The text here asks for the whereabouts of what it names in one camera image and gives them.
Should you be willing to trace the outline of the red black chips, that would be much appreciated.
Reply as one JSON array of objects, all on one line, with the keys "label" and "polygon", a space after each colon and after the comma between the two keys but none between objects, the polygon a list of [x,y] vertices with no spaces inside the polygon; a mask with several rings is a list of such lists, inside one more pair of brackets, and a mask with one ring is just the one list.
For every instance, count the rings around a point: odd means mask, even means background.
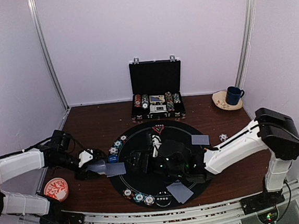
[{"label": "red black chips", "polygon": [[119,139],[121,142],[125,142],[125,141],[127,141],[127,136],[122,135]]},{"label": "red black chips", "polygon": [[127,188],[123,190],[123,197],[130,200],[133,199],[135,196],[134,191],[132,191],[131,189]]}]

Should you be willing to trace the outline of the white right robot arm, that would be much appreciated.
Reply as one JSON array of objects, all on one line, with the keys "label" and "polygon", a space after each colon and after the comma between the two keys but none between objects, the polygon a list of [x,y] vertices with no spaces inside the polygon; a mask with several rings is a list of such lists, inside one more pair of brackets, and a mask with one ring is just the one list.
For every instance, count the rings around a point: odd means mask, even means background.
[{"label": "white right robot arm", "polygon": [[260,108],[254,120],[225,142],[202,152],[163,137],[157,126],[148,136],[149,147],[125,157],[138,173],[160,174],[192,183],[205,183],[242,159],[268,149],[271,159],[258,203],[268,208],[282,192],[285,176],[299,156],[299,135],[291,117]]}]

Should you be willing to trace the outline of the blue card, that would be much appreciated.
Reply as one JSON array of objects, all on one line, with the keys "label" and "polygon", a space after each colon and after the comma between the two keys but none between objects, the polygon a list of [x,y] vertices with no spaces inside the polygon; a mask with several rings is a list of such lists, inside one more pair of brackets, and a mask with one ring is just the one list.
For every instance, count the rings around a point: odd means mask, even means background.
[{"label": "blue card", "polygon": [[183,197],[188,191],[188,188],[180,181],[168,185],[166,189],[177,198]]},{"label": "blue card", "polygon": [[208,135],[192,135],[192,145],[210,145],[210,139]]},{"label": "blue card", "polygon": [[108,163],[108,164],[106,164],[105,174],[108,178],[117,176],[117,175],[126,174],[125,164],[123,162]]},{"label": "blue card", "polygon": [[187,202],[192,196],[194,195],[194,192],[191,191],[189,188],[188,188],[188,191],[187,191],[187,194],[184,195],[183,197],[175,197],[175,199],[181,203],[181,204],[184,204],[185,202]]}]

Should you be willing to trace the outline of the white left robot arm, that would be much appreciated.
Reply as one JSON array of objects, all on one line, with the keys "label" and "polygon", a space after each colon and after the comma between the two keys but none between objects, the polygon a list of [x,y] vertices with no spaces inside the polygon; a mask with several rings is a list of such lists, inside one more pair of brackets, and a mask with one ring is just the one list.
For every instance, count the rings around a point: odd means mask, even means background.
[{"label": "white left robot arm", "polygon": [[71,134],[55,130],[46,138],[26,149],[0,156],[0,216],[4,214],[45,216],[52,224],[65,224],[66,214],[60,201],[44,195],[5,192],[1,185],[17,176],[44,168],[64,168],[75,173],[78,180],[97,176],[89,166],[104,162],[105,152],[88,149]]}]

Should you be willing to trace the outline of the red triangle all-in marker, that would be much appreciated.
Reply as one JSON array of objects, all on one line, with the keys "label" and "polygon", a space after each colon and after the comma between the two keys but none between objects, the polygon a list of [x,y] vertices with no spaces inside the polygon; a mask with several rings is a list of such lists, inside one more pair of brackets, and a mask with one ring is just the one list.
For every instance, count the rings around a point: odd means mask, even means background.
[{"label": "red triangle all-in marker", "polygon": [[159,135],[161,135],[162,131],[164,130],[164,125],[156,125],[156,126],[153,126],[152,129],[158,133]]}]

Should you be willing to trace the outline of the blue playing card deck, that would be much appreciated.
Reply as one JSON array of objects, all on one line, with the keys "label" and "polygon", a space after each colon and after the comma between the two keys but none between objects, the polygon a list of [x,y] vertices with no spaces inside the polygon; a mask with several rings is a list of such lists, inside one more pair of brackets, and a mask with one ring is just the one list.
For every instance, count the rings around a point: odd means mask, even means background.
[{"label": "blue playing card deck", "polygon": [[94,161],[87,165],[87,171],[105,175],[107,172],[106,162],[104,160]]}]

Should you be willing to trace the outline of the white blue chip stack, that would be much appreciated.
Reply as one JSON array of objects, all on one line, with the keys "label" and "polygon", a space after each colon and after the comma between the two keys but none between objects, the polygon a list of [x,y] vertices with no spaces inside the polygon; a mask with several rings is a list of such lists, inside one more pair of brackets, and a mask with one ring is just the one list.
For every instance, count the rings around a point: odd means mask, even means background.
[{"label": "white blue chip stack", "polygon": [[224,142],[224,141],[226,141],[227,139],[228,139],[227,134],[222,133],[222,134],[219,136],[219,140],[220,140],[220,142]]}]

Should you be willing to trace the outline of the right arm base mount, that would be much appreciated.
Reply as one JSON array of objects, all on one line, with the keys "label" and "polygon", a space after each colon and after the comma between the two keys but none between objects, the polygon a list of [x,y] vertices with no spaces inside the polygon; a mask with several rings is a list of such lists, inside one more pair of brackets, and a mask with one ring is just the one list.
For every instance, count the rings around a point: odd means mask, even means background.
[{"label": "right arm base mount", "polygon": [[258,220],[262,224],[276,224],[286,214],[291,204],[291,194],[288,199],[288,204],[283,212],[279,212],[278,205],[285,201],[284,195],[281,193],[260,193],[255,196],[243,198],[240,201],[244,215],[257,213]]}]

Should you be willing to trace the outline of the green chips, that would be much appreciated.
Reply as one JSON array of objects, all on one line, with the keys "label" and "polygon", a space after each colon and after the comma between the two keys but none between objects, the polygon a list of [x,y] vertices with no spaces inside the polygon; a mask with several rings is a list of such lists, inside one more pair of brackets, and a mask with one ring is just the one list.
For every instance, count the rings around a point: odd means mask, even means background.
[{"label": "green chips", "polygon": [[120,149],[122,147],[122,141],[121,140],[116,140],[114,142],[114,147],[116,147],[117,149]]},{"label": "green chips", "polygon": [[142,193],[136,193],[134,195],[134,201],[137,203],[141,203],[142,201],[144,201],[145,196]]}]

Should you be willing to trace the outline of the white blue chips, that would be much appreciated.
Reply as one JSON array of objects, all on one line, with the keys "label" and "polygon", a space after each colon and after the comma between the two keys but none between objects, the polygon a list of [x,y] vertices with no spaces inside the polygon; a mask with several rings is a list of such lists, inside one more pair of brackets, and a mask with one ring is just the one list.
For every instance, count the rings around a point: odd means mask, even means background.
[{"label": "white blue chips", "polygon": [[117,155],[117,154],[118,154],[118,148],[117,148],[117,147],[111,147],[111,148],[109,149],[109,153],[110,153],[111,155]]},{"label": "white blue chips", "polygon": [[145,202],[147,206],[152,206],[155,203],[155,198],[152,195],[147,195],[145,196],[143,202]]}]

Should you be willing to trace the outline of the blue small blind button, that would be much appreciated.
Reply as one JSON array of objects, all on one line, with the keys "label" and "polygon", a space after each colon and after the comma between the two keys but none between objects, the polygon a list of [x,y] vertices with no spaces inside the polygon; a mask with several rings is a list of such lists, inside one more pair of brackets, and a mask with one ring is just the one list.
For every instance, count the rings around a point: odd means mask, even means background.
[{"label": "blue small blind button", "polygon": [[116,162],[118,162],[118,155],[109,155],[107,161],[109,163],[116,163]]}]

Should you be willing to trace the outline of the clear round dealer button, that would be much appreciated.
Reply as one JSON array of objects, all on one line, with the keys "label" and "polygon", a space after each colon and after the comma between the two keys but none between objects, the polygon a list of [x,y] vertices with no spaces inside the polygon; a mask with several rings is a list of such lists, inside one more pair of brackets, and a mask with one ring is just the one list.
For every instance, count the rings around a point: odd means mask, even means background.
[{"label": "clear round dealer button", "polygon": [[171,195],[168,191],[159,191],[155,199],[156,205],[166,208],[171,204]]}]

